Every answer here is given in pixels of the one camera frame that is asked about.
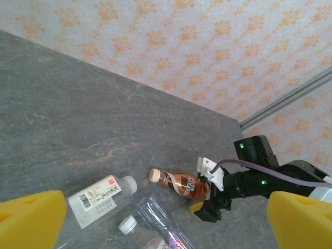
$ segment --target marble surface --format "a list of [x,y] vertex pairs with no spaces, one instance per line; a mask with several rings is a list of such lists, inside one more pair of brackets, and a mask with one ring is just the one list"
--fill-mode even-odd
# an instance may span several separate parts
[[[198,248],[277,247],[263,197],[234,200],[210,224],[147,181],[152,167],[195,173],[199,156],[236,158],[236,120],[5,32],[0,54],[0,201],[51,189],[69,197],[109,174],[132,175],[133,205],[154,192]],[[127,248],[116,227],[129,213],[87,228],[72,248]]]

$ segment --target wallpaper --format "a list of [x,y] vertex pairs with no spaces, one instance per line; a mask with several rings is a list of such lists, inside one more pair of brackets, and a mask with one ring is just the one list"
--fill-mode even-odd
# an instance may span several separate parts
[[244,131],[267,136],[280,164],[302,159],[332,176],[332,80]]
[[1,28],[243,120],[332,64],[329,0],[2,0]]

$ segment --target water bottle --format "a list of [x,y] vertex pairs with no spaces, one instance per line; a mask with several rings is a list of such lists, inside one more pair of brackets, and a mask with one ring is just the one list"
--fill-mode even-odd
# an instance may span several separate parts
[[153,230],[159,232],[170,249],[195,249],[174,218],[159,206],[155,196],[143,198],[137,205],[137,212]]
[[149,180],[153,183],[159,183],[185,198],[205,201],[210,197],[209,184],[198,181],[197,177],[193,175],[152,169]]
[[133,177],[119,179],[109,175],[66,199],[67,214],[55,249],[70,248],[77,237],[84,236],[86,227],[97,227],[119,212],[129,204],[129,196],[136,191]]
[[158,232],[139,226],[131,215],[121,222],[119,229],[133,249],[169,249]]

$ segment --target white bottle cap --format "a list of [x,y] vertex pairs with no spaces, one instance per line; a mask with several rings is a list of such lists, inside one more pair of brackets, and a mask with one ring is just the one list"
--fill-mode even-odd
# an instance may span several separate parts
[[119,229],[124,235],[126,235],[131,230],[133,230],[136,225],[137,221],[135,220],[135,218],[132,215],[129,215],[121,222],[121,224],[119,225]]
[[161,174],[160,170],[152,169],[149,173],[150,182],[157,183],[159,181],[160,174]]
[[125,179],[129,183],[129,185],[131,187],[130,195],[132,195],[133,193],[135,193],[137,191],[137,183],[132,176],[127,175],[127,176],[123,177],[122,179]]

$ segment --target bottle label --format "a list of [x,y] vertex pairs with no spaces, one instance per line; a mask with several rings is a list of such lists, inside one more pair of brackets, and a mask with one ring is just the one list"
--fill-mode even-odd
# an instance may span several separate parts
[[170,249],[187,249],[187,247],[183,244],[183,242],[172,233],[169,240]]
[[84,211],[87,211],[119,192],[121,192],[119,184],[114,177],[110,175],[78,192],[76,196],[84,208]]
[[108,176],[68,198],[81,229],[116,208],[112,196],[121,192],[113,176]]
[[151,240],[143,249],[169,249],[165,240],[156,238]]
[[179,195],[186,198],[205,201],[210,196],[208,184],[202,183],[192,175],[164,171],[162,185],[169,187]]

